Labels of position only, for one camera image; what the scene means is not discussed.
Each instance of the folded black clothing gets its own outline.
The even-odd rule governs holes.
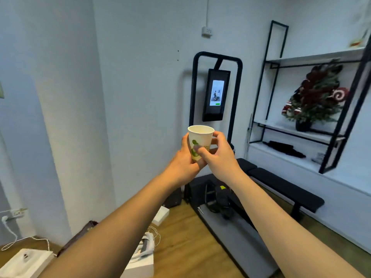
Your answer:
[[[303,153],[296,151],[294,149],[294,146],[290,144],[275,142],[272,140],[269,142],[263,142],[263,144],[268,145],[269,147],[277,151],[285,153],[286,155],[290,155],[290,156],[294,156],[298,158],[306,158],[306,156]]]

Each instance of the left hand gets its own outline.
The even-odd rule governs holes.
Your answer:
[[[191,151],[188,141],[188,133],[182,138],[182,147],[162,173],[166,178],[173,180],[174,189],[186,185],[193,180],[199,171],[206,166],[206,162],[200,159],[192,162]]]

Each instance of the white paper cup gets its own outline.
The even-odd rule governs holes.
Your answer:
[[[212,127],[203,125],[188,127],[189,145],[191,146],[191,155],[193,160],[198,161],[201,159],[201,156],[197,154],[196,150],[193,149],[193,146],[203,146],[207,149],[207,151],[210,151],[214,131],[215,130]]]

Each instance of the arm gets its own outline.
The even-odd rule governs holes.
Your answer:
[[[213,174],[238,196],[285,277],[363,277],[350,264],[293,220],[239,167],[223,133],[214,132],[218,149],[197,153]]]
[[[203,160],[192,164],[187,138],[188,134],[163,173],[74,243],[40,277],[120,277],[166,197],[206,165]]]

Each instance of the right hand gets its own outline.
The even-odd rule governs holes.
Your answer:
[[[228,184],[236,173],[242,172],[242,170],[224,134],[220,131],[214,131],[213,136],[216,138],[213,138],[211,144],[218,145],[218,148],[211,149],[210,152],[204,147],[195,149],[197,154],[209,165],[217,179]]]

